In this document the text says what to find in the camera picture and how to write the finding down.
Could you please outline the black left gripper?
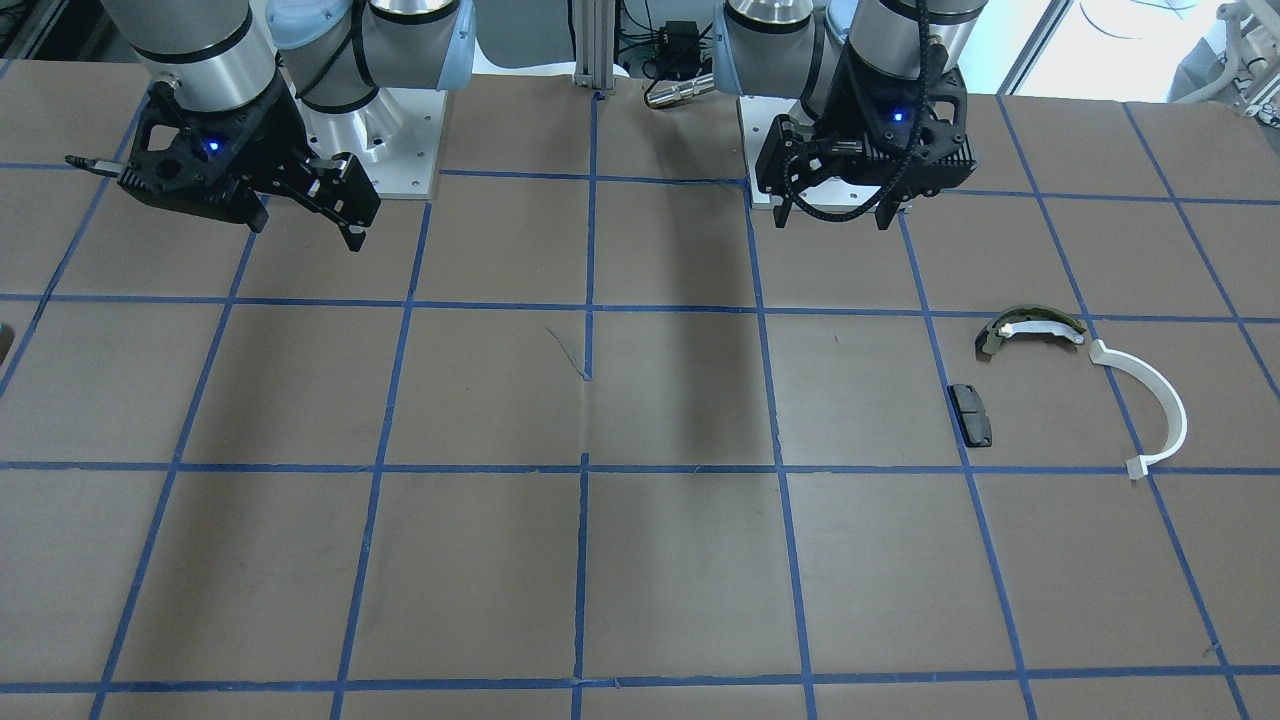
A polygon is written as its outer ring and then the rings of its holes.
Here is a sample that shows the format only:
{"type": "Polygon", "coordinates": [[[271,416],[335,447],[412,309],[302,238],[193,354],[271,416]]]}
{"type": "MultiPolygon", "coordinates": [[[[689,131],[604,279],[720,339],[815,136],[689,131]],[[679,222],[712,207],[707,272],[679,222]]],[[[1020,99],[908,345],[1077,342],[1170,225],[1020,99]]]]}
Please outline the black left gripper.
{"type": "Polygon", "coordinates": [[[797,196],[838,177],[850,184],[887,188],[876,224],[887,231],[899,206],[918,195],[934,196],[968,181],[977,155],[966,133],[968,95],[957,68],[946,70],[948,51],[928,46],[927,100],[919,76],[906,79],[877,70],[844,46],[826,104],[805,126],[777,115],[756,159],[756,190],[780,196],[776,227],[783,229],[797,196]]]}

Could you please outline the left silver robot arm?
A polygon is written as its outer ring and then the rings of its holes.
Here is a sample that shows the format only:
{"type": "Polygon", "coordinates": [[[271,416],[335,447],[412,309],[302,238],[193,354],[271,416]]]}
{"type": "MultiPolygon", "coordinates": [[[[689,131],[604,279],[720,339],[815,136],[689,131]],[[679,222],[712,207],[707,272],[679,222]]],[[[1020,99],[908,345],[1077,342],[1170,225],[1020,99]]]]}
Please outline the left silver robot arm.
{"type": "Polygon", "coordinates": [[[959,58],[983,1],[722,1],[710,31],[716,87],[786,97],[755,156],[756,190],[785,227],[868,213],[887,229],[918,197],[977,169],[959,58]]]}

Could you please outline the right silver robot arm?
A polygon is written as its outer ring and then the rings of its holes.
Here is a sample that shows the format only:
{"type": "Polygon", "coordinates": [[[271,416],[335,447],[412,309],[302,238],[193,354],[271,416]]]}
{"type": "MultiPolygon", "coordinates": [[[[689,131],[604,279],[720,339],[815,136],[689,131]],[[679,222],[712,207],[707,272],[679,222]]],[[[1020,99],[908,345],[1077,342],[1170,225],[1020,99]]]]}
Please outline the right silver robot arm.
{"type": "Polygon", "coordinates": [[[471,1],[108,1],[150,74],[122,161],[67,156],[151,208],[268,224],[289,199],[364,246],[370,168],[412,154],[397,90],[456,91],[474,72],[471,1]]]}

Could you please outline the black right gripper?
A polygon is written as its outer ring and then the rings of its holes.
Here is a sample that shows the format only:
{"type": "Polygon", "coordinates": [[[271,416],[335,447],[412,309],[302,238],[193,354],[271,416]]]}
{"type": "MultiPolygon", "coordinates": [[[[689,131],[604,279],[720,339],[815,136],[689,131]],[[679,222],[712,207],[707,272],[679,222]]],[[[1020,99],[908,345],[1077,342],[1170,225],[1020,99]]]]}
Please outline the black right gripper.
{"type": "Polygon", "coordinates": [[[242,108],[193,111],[175,88],[155,81],[127,161],[65,155],[65,164],[96,176],[118,176],[131,197],[168,211],[265,225],[259,197],[291,199],[335,224],[351,252],[364,247],[381,196],[360,158],[317,158],[291,90],[280,76],[242,108]]]}

